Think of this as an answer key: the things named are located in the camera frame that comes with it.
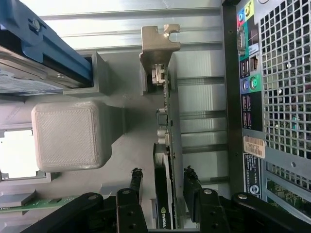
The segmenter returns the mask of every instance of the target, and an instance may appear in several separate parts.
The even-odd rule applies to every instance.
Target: metal bracket
[[[169,65],[172,53],[180,50],[180,42],[172,42],[169,39],[171,33],[178,32],[178,24],[166,24],[164,33],[159,33],[157,26],[141,28],[142,53],[139,58],[145,72],[153,76],[154,84],[164,82],[162,70]]]

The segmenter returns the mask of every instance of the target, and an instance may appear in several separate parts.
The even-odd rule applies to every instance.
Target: ventilation grille
[[[287,0],[260,21],[268,147],[311,159],[311,2]]]
[[[276,166],[271,163],[267,163],[267,171],[270,171],[271,173],[289,181],[292,182],[301,188],[308,190],[311,192],[311,180],[306,179],[305,177],[296,175],[295,173],[292,173],[288,170],[285,170],[279,166]]]

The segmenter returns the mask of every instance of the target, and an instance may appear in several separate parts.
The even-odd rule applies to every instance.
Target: rear i/o panel
[[[259,142],[260,149],[258,154],[244,152],[259,160],[261,197],[292,214],[294,211],[308,223],[311,223],[310,27],[310,0],[242,0],[237,6],[244,146],[245,138],[250,141],[252,137],[251,141]],[[257,190],[248,189],[247,177],[244,184],[246,190]]]

